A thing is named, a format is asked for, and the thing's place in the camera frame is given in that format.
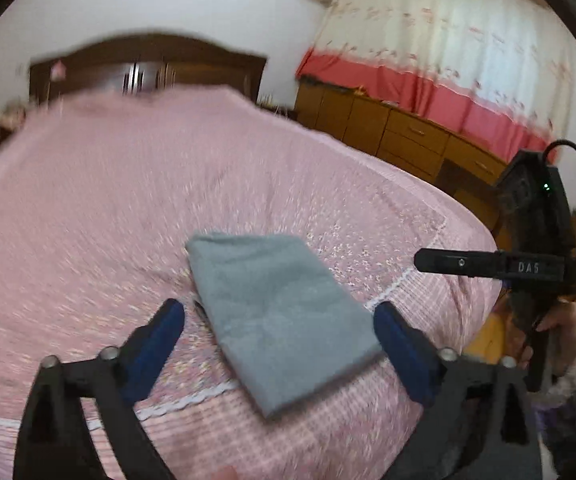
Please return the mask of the person's right hand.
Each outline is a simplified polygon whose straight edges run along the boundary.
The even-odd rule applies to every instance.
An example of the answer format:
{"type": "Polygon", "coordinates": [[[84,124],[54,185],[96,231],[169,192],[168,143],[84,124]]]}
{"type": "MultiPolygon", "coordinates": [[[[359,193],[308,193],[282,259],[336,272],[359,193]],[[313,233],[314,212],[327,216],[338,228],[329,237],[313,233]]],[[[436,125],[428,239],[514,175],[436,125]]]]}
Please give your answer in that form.
{"type": "MultiPolygon", "coordinates": [[[[576,303],[567,299],[558,301],[538,326],[539,332],[551,332],[555,350],[552,371],[556,376],[565,374],[576,359],[576,303]]],[[[527,367],[533,350],[524,344],[526,334],[514,323],[514,316],[506,318],[504,353],[512,356],[521,367],[527,367]]]]}

